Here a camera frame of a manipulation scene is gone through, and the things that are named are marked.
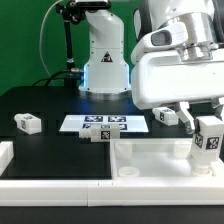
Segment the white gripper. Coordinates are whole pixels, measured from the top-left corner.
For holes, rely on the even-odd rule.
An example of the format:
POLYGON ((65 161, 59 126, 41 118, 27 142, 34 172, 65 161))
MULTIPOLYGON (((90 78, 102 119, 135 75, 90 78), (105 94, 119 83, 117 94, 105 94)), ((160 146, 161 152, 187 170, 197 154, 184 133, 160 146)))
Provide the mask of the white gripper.
POLYGON ((208 61, 182 62, 175 50, 144 55, 132 70, 132 99, 141 110, 175 104, 186 132, 195 132, 189 103, 207 102, 224 116, 224 49, 208 61))

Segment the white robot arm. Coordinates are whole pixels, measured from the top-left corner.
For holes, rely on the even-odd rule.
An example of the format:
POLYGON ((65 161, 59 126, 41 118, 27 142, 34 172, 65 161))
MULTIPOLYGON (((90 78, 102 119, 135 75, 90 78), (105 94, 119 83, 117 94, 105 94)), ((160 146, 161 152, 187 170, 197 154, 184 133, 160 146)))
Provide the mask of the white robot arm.
POLYGON ((126 91, 141 110, 172 106, 195 131, 191 104, 224 98, 224 0, 142 0, 134 11, 132 70, 123 59, 124 27, 89 9, 90 58, 79 90, 94 98, 126 91))

